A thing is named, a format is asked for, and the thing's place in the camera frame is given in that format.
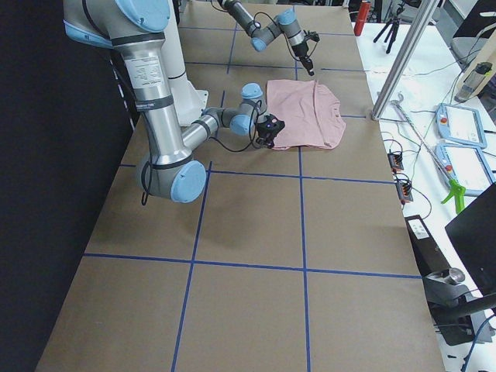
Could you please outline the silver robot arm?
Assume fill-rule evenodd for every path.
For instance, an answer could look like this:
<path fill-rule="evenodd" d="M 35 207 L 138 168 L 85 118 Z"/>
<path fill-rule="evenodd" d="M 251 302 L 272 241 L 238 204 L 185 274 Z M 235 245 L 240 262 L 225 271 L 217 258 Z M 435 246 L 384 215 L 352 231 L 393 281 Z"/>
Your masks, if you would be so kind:
<path fill-rule="evenodd" d="M 218 4 L 241 26 L 257 52 L 266 50 L 279 36 L 283 36 L 290 56 L 303 66 L 309 76 L 315 75 L 308 41 L 317 44 L 320 37 L 315 31 L 301 28 L 293 9 L 286 9 L 271 17 L 264 12 L 250 14 L 241 1 L 218 1 Z"/>
<path fill-rule="evenodd" d="M 181 95 L 171 87 L 167 68 L 182 52 L 177 46 L 164 47 L 167 31 L 177 29 L 170 1 L 65 1 L 64 25 L 72 40 L 115 50 L 124 60 L 149 141 L 149 153 L 136 172 L 143 202 L 149 196 L 194 201 L 204 189 L 206 170 L 194 160 L 193 151 L 220 128 L 267 148 L 284 128 L 268 112 L 256 83 L 243 86 L 238 107 L 207 108 L 188 128 L 181 128 L 175 107 Z"/>

